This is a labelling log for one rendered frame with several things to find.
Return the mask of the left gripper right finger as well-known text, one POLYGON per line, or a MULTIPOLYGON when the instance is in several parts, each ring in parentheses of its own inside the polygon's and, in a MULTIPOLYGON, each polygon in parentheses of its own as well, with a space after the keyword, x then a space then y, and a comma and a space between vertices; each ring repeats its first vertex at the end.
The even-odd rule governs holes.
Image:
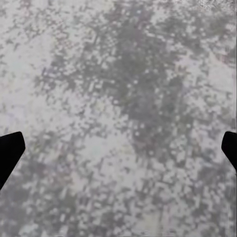
POLYGON ((226 131, 221 148, 237 171, 237 133, 226 131))

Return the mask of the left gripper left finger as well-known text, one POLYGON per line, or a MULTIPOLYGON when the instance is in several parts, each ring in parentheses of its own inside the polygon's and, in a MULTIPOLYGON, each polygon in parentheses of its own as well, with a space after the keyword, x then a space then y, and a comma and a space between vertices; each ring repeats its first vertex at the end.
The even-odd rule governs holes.
POLYGON ((22 132, 0 137, 0 190, 25 151, 22 132))

